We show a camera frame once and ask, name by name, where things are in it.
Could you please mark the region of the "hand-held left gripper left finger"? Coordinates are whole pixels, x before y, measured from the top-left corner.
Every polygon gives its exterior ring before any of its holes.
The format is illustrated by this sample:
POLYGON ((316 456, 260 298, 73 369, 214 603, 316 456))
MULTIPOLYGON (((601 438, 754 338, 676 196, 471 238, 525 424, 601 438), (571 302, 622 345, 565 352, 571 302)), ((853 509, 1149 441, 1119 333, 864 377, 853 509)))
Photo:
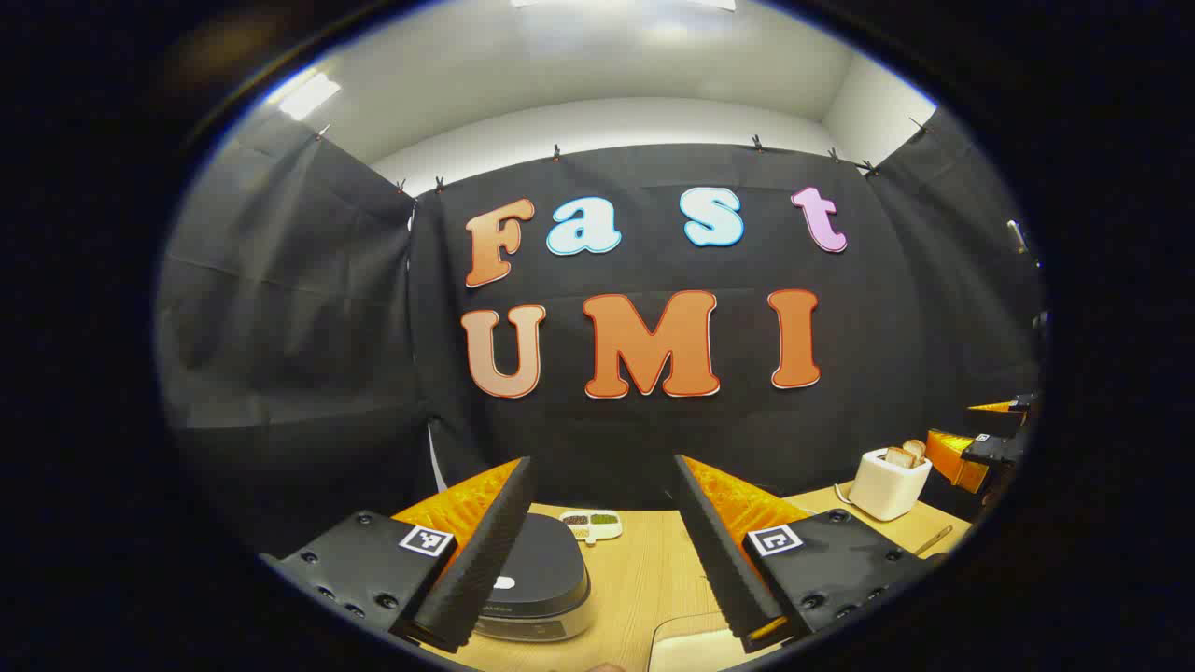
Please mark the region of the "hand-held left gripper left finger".
POLYGON ((456 653, 503 569, 534 494, 528 456, 393 514, 354 511, 261 561, 320 607, 388 639, 456 653))

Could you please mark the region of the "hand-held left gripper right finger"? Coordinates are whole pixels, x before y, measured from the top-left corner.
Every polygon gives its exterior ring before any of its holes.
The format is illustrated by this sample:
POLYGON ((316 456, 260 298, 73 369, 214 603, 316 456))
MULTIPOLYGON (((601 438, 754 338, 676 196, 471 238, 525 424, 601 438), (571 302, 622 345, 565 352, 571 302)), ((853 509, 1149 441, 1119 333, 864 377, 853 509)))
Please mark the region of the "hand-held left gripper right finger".
POLYGON ((673 465, 673 501, 746 653, 857 621, 949 548, 949 517, 920 501, 882 520, 854 506, 848 484, 776 497, 691 456, 673 465))

